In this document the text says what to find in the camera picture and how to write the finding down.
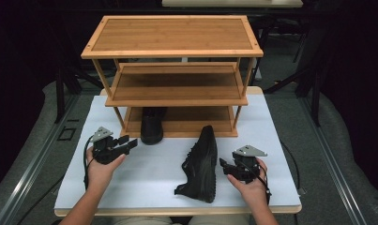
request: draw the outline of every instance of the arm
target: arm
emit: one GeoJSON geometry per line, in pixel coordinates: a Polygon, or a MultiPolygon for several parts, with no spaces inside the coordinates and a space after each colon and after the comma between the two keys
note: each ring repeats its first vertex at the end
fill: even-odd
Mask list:
{"type": "Polygon", "coordinates": [[[93,159],[92,148],[89,148],[86,151],[86,158],[88,163],[90,163],[88,168],[88,189],[60,223],[61,225],[91,223],[93,216],[98,210],[98,203],[112,180],[113,171],[121,165],[125,155],[121,155],[108,165],[103,165],[93,159]]]}
{"type": "MultiPolygon", "coordinates": [[[[267,170],[265,163],[258,159],[260,165],[267,170]]],[[[260,177],[265,180],[265,172],[261,170],[260,177]]],[[[241,183],[232,175],[228,174],[227,178],[232,185],[239,190],[245,203],[247,203],[250,211],[258,225],[273,225],[278,224],[270,208],[267,205],[265,196],[265,186],[258,180],[250,182],[249,184],[241,183]]]]}

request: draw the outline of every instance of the shoe rack shelf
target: shoe rack shelf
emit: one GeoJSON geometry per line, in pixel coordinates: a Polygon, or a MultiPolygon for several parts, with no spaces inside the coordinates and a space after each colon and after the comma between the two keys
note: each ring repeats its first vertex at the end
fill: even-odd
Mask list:
{"type": "Polygon", "coordinates": [[[121,135],[140,137],[143,107],[168,107],[164,137],[198,137],[212,125],[217,137],[237,136],[236,123],[254,57],[262,57],[246,16],[104,16],[83,50],[92,59],[121,123],[121,135]],[[120,63],[122,58],[233,58],[233,62],[120,63]],[[239,63],[249,58],[242,81],[239,63]],[[117,68],[108,84],[100,59],[117,68]],[[128,107],[122,118],[118,107],[128,107]]]}

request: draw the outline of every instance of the gray floor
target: gray floor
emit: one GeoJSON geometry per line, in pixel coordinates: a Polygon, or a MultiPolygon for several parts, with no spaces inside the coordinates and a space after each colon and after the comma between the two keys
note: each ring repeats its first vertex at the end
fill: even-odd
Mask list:
{"type": "MultiPolygon", "coordinates": [[[[293,63],[296,48],[297,37],[271,37],[261,64],[263,79],[255,85],[266,89],[274,81],[291,75],[296,68],[293,63]]],[[[92,84],[81,82],[84,88],[81,95],[66,92],[67,116],[58,126],[53,124],[55,85],[51,83],[44,88],[46,102],[41,115],[0,185],[0,224],[18,224],[33,205],[22,224],[52,224],[59,219],[53,213],[58,185],[51,187],[66,171],[93,95],[99,92],[92,84]],[[26,180],[33,182],[19,188],[26,180]],[[51,192],[36,204],[48,189],[51,192]]],[[[301,196],[303,209],[296,217],[297,224],[378,224],[378,191],[355,165],[350,137],[340,115],[322,96],[321,127],[315,127],[309,117],[308,100],[295,97],[294,90],[292,83],[265,97],[280,139],[289,147],[290,152],[285,153],[294,180],[299,185],[293,158],[298,166],[300,187],[307,191],[301,196]]],[[[295,224],[293,215],[276,217],[280,224],[295,224]]],[[[104,221],[97,218],[94,224],[104,221]]]]}

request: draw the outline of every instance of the black boot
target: black boot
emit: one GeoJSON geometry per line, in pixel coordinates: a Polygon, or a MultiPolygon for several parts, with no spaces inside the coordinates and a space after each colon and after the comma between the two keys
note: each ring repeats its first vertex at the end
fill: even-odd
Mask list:
{"type": "Polygon", "coordinates": [[[141,140],[145,144],[159,143],[163,138],[162,118],[166,107],[143,107],[141,140]]]}
{"type": "Polygon", "coordinates": [[[215,134],[212,126],[203,127],[200,138],[191,148],[182,164],[188,182],[177,186],[174,194],[181,194],[206,203],[215,200],[215,167],[218,157],[215,134]]]}

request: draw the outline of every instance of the metal bracket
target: metal bracket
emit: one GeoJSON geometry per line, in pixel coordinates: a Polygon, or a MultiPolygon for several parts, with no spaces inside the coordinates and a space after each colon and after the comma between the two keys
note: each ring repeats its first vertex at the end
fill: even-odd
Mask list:
{"type": "Polygon", "coordinates": [[[102,140],[102,139],[107,138],[111,135],[113,135],[113,133],[110,130],[106,129],[105,127],[99,127],[98,131],[95,132],[95,134],[91,138],[90,142],[94,143],[94,142],[97,142],[98,140],[102,140]]]}
{"type": "Polygon", "coordinates": [[[244,147],[240,147],[235,152],[243,157],[267,157],[267,153],[261,151],[251,145],[245,145],[244,147]]]}

